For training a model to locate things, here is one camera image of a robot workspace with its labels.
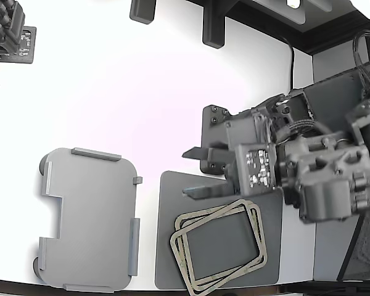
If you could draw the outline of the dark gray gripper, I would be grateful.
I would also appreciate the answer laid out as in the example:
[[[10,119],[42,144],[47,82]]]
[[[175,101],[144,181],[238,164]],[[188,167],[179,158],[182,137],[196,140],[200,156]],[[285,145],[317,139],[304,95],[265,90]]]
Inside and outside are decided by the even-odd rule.
[[[199,186],[183,189],[183,194],[194,199],[212,199],[240,195],[239,173],[236,154],[232,150],[217,148],[193,147],[182,154],[182,158],[203,160],[212,163],[223,163],[222,169],[226,182],[215,186]]]

